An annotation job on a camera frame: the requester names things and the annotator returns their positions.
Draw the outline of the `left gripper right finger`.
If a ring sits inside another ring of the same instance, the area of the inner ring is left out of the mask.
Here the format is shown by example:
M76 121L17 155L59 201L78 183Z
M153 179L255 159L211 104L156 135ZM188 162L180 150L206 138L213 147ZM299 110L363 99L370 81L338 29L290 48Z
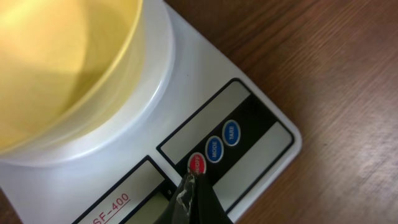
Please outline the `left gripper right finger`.
M205 174L196 179L194 223L233 224L218 200Z

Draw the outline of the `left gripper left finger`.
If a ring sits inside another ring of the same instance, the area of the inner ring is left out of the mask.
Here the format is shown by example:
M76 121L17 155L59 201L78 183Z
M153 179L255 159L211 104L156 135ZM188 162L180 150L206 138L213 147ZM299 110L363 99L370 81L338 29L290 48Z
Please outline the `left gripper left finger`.
M154 224L190 224L196 194L196 175L190 171L182 178L166 209Z

